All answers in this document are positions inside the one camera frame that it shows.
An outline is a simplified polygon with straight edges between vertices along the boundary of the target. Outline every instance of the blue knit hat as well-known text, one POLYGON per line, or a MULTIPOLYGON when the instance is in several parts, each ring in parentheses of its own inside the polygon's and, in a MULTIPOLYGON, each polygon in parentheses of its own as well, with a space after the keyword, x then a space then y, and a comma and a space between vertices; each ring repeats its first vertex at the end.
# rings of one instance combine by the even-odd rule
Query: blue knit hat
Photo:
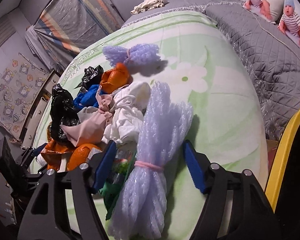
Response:
POLYGON ((283 7, 285 7, 286 5, 290 5, 293 7, 293 10, 296 9, 296 7, 294 6, 294 1, 293 0, 284 0, 284 5, 283 7))

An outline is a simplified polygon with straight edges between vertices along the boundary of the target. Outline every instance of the yellow frame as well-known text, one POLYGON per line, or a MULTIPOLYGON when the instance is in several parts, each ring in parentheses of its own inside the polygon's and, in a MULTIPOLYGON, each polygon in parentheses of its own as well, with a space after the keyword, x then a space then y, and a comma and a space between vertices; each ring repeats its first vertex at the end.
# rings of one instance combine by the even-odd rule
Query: yellow frame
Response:
POLYGON ((291 146, 299 126, 300 110, 292 116, 287 124, 287 127, 284 130, 274 157, 273 165, 267 182, 266 196, 273 211, 275 211, 275 208, 277 206, 283 175, 287 166, 291 146))

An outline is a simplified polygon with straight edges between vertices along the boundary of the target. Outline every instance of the pink fabric bundle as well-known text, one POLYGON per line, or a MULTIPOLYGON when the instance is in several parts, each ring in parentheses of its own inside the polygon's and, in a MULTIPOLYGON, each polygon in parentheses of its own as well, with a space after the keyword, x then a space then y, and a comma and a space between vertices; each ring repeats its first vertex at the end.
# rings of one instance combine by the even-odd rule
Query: pink fabric bundle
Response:
POLYGON ((112 117, 109 112, 112 96, 100 95, 100 90, 101 86, 96 93, 96 99, 99 103, 98 111, 90 114, 89 118, 76 126, 60 125, 68 140, 76 147, 85 143, 97 144, 101 142, 106 125, 112 117))

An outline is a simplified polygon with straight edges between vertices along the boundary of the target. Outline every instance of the metal bolt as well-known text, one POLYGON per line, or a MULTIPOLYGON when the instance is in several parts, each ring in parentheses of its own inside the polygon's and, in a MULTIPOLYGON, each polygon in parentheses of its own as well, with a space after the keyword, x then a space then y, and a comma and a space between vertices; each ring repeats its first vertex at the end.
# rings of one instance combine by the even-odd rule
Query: metal bolt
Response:
POLYGON ((79 165, 79 168, 81 169, 81 170, 85 170, 86 168, 88 168, 89 167, 89 164, 87 164, 87 163, 81 163, 80 165, 79 165))
POLYGON ((50 175, 52 175, 54 173, 54 169, 49 169, 49 170, 47 170, 47 174, 50 176, 50 175))
POLYGON ((211 169, 213 169, 213 170, 217 170, 217 169, 220 168, 220 166, 219 166, 218 163, 211 163, 210 167, 211 167, 211 169))
POLYGON ((252 171, 250 171, 250 170, 244 170, 243 173, 244 173, 246 176, 251 176, 251 175, 252 175, 252 171))

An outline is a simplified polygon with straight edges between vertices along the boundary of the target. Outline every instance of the gray quilted bedspread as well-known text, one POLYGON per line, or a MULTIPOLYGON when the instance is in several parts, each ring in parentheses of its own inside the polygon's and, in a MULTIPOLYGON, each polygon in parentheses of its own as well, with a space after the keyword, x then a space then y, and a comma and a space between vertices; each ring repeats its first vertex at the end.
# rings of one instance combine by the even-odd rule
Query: gray quilted bedspread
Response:
POLYGON ((218 22, 248 72, 252 72, 261 106, 266 108, 265 122, 271 122, 266 132, 280 137, 289 119, 300 109, 300 48, 277 25, 256 16, 264 29, 289 48, 277 41, 239 5, 211 5, 205 14, 218 22))

